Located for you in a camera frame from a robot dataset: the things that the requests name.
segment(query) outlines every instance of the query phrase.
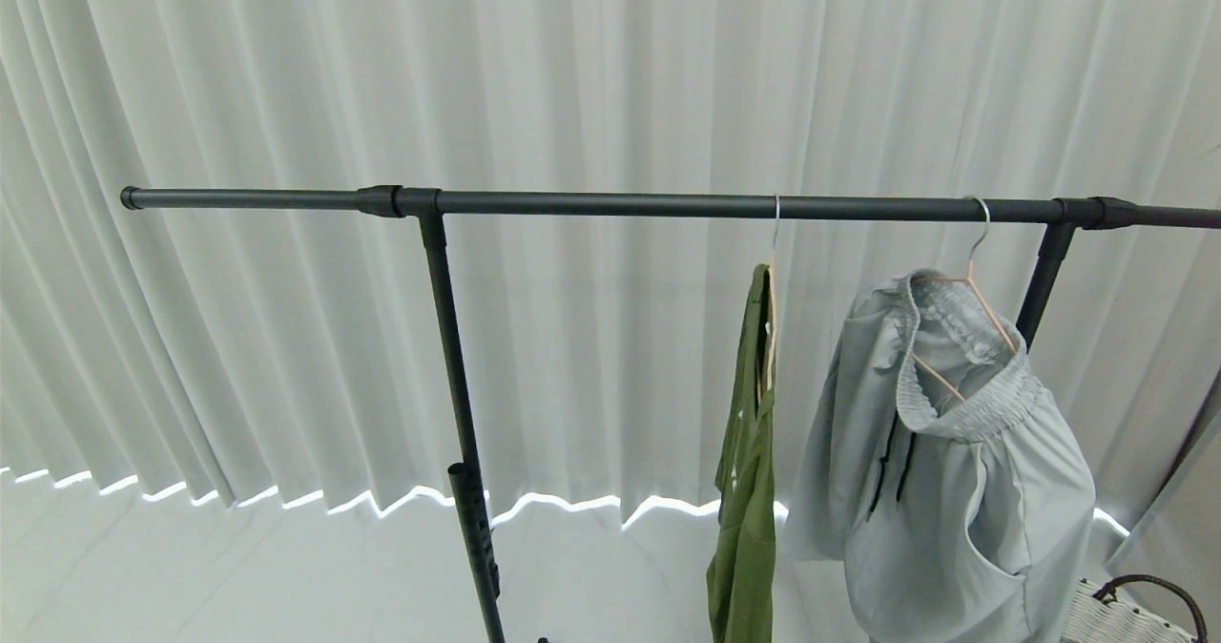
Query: black metal rod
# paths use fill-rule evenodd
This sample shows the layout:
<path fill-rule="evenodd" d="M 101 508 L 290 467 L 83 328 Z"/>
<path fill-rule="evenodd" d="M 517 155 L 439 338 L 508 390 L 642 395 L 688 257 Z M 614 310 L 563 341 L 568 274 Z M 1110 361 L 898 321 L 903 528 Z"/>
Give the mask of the black metal rod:
<path fill-rule="evenodd" d="M 441 190 L 429 209 L 421 207 L 411 188 L 393 193 L 393 216 L 441 214 L 529 214 L 529 216 L 672 216 L 718 218 L 770 218 L 772 195 L 653 195 L 608 192 L 453 192 Z M 123 204 L 153 207 L 263 207 L 349 209 L 361 207 L 358 192 L 322 190 L 139 190 L 127 188 Z M 995 222 L 1077 225 L 1094 227 L 1111 212 L 1103 199 L 987 199 Z M 1129 204 L 1121 210 L 1121 226 L 1208 227 L 1221 229 L 1221 210 L 1147 207 Z M 780 196 L 780 217 L 821 221 L 979 221 L 972 199 L 921 199 L 921 196 Z"/>
<path fill-rule="evenodd" d="M 1034 264 L 1034 273 L 1031 273 L 1031 283 L 1026 287 L 1026 299 L 1022 300 L 1022 309 L 1017 312 L 1017 331 L 1026 339 L 1029 348 L 1034 343 L 1034 333 L 1043 321 L 1043 311 L 1048 307 L 1051 296 L 1051 287 L 1056 283 L 1056 275 L 1060 273 L 1060 264 L 1068 255 L 1068 246 L 1072 244 L 1072 234 L 1077 226 L 1055 225 L 1048 226 L 1043 233 L 1043 243 L 1039 244 L 1039 257 Z"/>
<path fill-rule="evenodd" d="M 479 447 L 475 443 L 475 420 L 471 416 L 470 390 L 466 388 L 458 309 L 454 305 L 453 282 L 449 278 L 449 256 L 446 255 L 444 221 L 438 212 L 422 214 L 419 218 L 424 251 L 429 257 L 429 278 L 432 282 L 432 300 L 437 307 L 437 326 L 441 329 L 441 350 L 444 353 L 446 375 L 449 378 L 449 397 L 453 399 L 454 423 L 458 426 L 458 448 L 462 451 L 462 464 L 449 467 L 449 482 L 454 489 L 458 521 L 462 525 L 470 571 L 475 578 L 475 595 L 479 598 L 487 638 L 491 643 L 504 643 L 501 612 L 496 606 L 499 578 L 492 555 L 487 503 L 484 499 L 484 473 L 480 470 Z"/>

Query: black pipe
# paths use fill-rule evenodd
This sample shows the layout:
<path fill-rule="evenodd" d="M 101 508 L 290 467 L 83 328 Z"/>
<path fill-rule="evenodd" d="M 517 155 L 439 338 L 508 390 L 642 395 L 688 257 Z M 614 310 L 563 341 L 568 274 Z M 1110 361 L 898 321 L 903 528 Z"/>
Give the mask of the black pipe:
<path fill-rule="evenodd" d="M 426 205 L 436 199 L 435 190 L 414 190 L 415 200 Z M 432 282 L 432 300 L 437 307 L 437 326 L 441 329 L 441 350 L 444 353 L 446 375 L 449 378 L 449 397 L 453 399 L 454 423 L 458 426 L 458 448 L 462 462 L 449 467 L 449 483 L 454 490 L 458 521 L 462 525 L 466 556 L 475 594 L 484 615 L 484 626 L 491 643 L 504 643 L 501 612 L 496 606 L 499 595 L 499 569 L 492 553 L 492 538 L 484 499 L 484 473 L 479 465 L 479 447 L 475 443 L 475 420 L 470 409 L 470 390 L 466 388 L 466 368 L 462 356 L 462 338 L 458 331 L 458 311 L 454 307 L 453 282 L 449 278 L 449 256 L 446 255 L 446 227 L 441 214 L 420 214 L 420 234 L 424 251 L 429 257 L 429 278 Z"/>
<path fill-rule="evenodd" d="M 1073 225 L 1055 225 L 1048 226 L 1043 233 L 1043 243 L 1039 244 L 1039 260 L 1034 264 L 1031 286 L 1026 287 L 1026 299 L 1022 300 L 1022 309 L 1017 312 L 1017 331 L 1026 339 L 1027 348 L 1034 343 L 1034 331 L 1039 329 L 1039 322 L 1043 321 L 1043 311 L 1048 307 L 1051 287 L 1056 283 L 1060 264 L 1068 255 L 1068 246 L 1072 244 L 1072 234 L 1076 231 L 1077 226 Z"/>
<path fill-rule="evenodd" d="M 121 199 L 129 209 L 261 207 L 348 209 L 379 216 L 441 214 L 549 214 L 549 216 L 675 216 L 770 218 L 772 195 L 654 195 L 609 192 L 436 192 L 424 204 L 416 188 L 379 185 L 354 192 L 322 190 L 139 190 Z M 1090 199 L 989 199 L 995 222 L 1077 225 L 1085 229 L 1118 226 L 1209 227 L 1221 229 L 1221 210 L 1147 207 L 1109 196 Z M 979 221 L 971 199 L 921 196 L 780 196 L 780 217 L 822 221 Z"/>

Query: drawstring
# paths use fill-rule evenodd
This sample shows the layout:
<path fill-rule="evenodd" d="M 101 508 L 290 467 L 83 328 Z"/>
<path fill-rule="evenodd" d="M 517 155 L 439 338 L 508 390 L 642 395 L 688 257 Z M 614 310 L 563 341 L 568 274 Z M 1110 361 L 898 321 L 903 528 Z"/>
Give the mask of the drawstring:
<path fill-rule="evenodd" d="M 899 409 L 895 409 L 895 416 L 890 420 L 890 433 L 886 434 L 886 448 L 882 451 L 882 456 L 878 459 L 878 483 L 873 489 L 873 500 L 869 503 L 869 512 L 864 517 L 866 521 L 873 516 L 873 510 L 878 508 L 878 500 L 882 499 L 882 483 L 886 478 L 886 465 L 890 461 L 890 447 L 895 442 L 895 428 L 899 427 Z M 899 473 L 899 488 L 895 490 L 895 503 L 902 500 L 904 498 L 904 486 L 907 486 L 907 472 L 912 467 L 912 455 L 916 453 L 916 434 L 911 434 L 911 442 L 907 443 L 907 455 L 904 456 L 904 470 Z"/>

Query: green shirt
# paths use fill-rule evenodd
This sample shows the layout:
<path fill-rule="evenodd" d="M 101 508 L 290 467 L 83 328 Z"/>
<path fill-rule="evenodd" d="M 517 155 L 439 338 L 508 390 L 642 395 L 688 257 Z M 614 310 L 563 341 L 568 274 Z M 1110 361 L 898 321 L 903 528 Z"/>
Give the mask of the green shirt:
<path fill-rule="evenodd" d="M 717 467 L 720 534 L 708 565 L 708 617 L 717 643 L 772 641 L 775 477 L 772 373 L 775 307 L 772 268 L 758 265 L 742 317 L 733 408 Z"/>

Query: basket handle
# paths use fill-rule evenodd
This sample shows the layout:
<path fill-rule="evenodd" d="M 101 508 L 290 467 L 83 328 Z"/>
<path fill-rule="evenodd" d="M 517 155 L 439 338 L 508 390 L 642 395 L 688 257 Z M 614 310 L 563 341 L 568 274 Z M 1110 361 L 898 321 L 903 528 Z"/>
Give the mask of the basket handle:
<path fill-rule="evenodd" d="M 1168 582 L 1165 578 L 1148 573 L 1129 573 L 1127 576 L 1120 576 L 1112 578 L 1111 581 L 1107 581 L 1105 586 L 1099 588 L 1098 593 L 1094 593 L 1094 599 L 1099 600 L 1099 603 L 1115 600 L 1116 599 L 1115 592 L 1118 591 L 1121 586 L 1126 586 L 1128 583 L 1134 583 L 1138 581 L 1144 581 L 1148 583 L 1153 583 L 1155 586 L 1161 586 L 1165 589 L 1172 592 L 1175 595 L 1182 598 L 1183 602 L 1187 603 L 1187 609 L 1192 611 L 1192 621 L 1195 623 L 1195 641 L 1198 643 L 1209 642 L 1209 628 L 1208 626 L 1204 625 L 1204 612 L 1200 611 L 1200 606 L 1195 603 L 1195 599 L 1192 598 L 1192 594 L 1188 593 L 1182 586 Z"/>

